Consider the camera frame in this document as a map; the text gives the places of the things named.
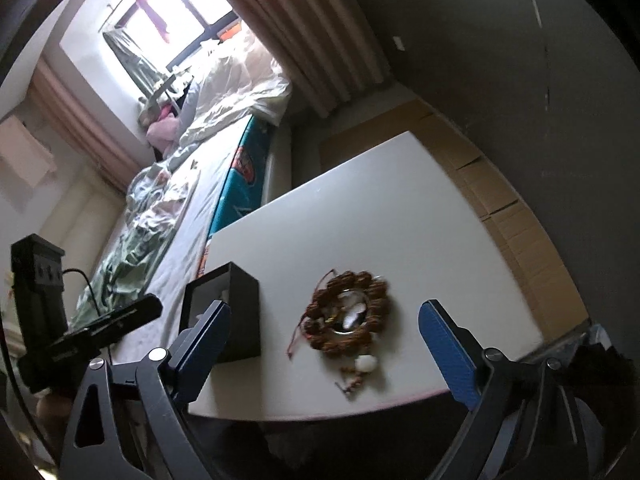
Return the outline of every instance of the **cable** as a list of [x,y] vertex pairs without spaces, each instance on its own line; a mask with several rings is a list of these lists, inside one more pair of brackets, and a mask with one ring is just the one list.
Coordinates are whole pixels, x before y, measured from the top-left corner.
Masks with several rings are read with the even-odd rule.
[[31,426],[33,433],[36,434],[36,437],[41,441],[44,449],[49,453],[49,456],[53,460],[56,467],[60,467],[60,460],[56,453],[54,453],[53,448],[50,446],[49,442],[46,438],[44,438],[44,434],[40,431],[40,428],[36,424],[36,421],[31,416],[29,409],[27,408],[27,404],[24,402],[24,397],[20,391],[20,386],[18,386],[18,381],[15,378],[14,367],[11,364],[11,358],[9,357],[9,347],[6,344],[6,338],[4,336],[4,325],[0,322],[0,349],[2,351],[2,358],[4,359],[4,368],[6,368],[6,374],[9,377],[9,382],[11,383],[11,387],[14,389],[15,398],[18,400],[18,404],[20,405],[20,409],[24,413],[24,417],[27,419],[27,422]]
[[[95,313],[98,315],[98,317],[100,317],[102,314],[100,314],[100,309],[98,309],[98,302],[95,299],[94,288],[91,286],[91,282],[89,281],[89,278],[87,277],[87,275],[84,273],[84,270],[77,269],[76,267],[69,267],[68,269],[63,270],[62,274],[64,275],[68,272],[77,272],[78,274],[82,274],[82,277],[86,281],[86,286],[89,287],[91,298],[92,300],[94,300]],[[113,359],[111,359],[111,348],[109,348],[108,346],[107,346],[107,355],[109,356],[109,364],[110,365],[113,364]]]

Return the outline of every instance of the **white table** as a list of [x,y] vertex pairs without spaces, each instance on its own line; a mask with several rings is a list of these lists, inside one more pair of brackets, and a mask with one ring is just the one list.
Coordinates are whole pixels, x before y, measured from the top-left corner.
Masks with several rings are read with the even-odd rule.
[[[406,132],[216,233],[206,270],[233,261],[260,282],[262,355],[216,365],[195,415],[301,420],[370,412],[446,391],[417,326],[437,298],[483,347],[517,359],[536,327],[498,249],[454,184]],[[353,400],[336,388],[341,362],[291,333],[329,269],[384,276],[396,309],[374,353],[380,373]]]

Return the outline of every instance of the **pink curtain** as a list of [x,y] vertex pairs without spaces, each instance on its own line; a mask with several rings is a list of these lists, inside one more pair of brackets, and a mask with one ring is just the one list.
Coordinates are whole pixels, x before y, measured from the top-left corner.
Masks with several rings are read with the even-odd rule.
[[227,0],[321,117],[389,65],[356,0]]
[[95,121],[40,58],[31,78],[29,96],[63,139],[96,164],[103,177],[126,190],[140,165]]

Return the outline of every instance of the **red string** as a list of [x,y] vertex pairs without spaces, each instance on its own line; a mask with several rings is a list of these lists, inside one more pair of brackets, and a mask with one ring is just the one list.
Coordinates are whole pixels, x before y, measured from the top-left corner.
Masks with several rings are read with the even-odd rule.
[[[337,272],[335,271],[335,269],[331,269],[328,273],[326,273],[322,278],[320,278],[320,281],[318,282],[318,284],[316,285],[316,288],[314,289],[314,294],[318,291],[318,288],[320,288],[320,285],[322,282],[324,282],[324,279],[329,275],[333,273],[334,276],[337,276]],[[305,319],[306,316],[306,310],[302,313],[302,316],[300,316],[300,321],[298,322],[298,324],[296,325],[296,327],[293,329],[293,334],[291,334],[291,341],[289,341],[289,346],[287,346],[287,357],[289,357],[289,359],[291,359],[293,357],[293,345],[297,340],[297,335],[298,333],[302,333],[302,330],[300,330],[300,325],[302,325],[302,320]]]

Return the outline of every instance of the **silver bolt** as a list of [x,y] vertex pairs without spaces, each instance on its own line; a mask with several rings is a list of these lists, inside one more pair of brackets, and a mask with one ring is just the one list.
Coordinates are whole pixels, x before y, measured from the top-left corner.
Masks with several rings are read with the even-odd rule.
[[484,356],[489,359],[489,361],[493,361],[494,363],[496,361],[501,361],[502,359],[504,359],[504,354],[497,348],[487,348],[484,351]]
[[89,368],[91,368],[91,370],[99,370],[100,368],[102,368],[103,364],[104,364],[104,359],[101,357],[97,357],[89,361]]
[[562,363],[555,357],[551,357],[546,360],[546,365],[552,370],[559,370],[562,368]]
[[162,361],[166,357],[166,350],[164,348],[154,348],[149,352],[149,359],[152,361]]

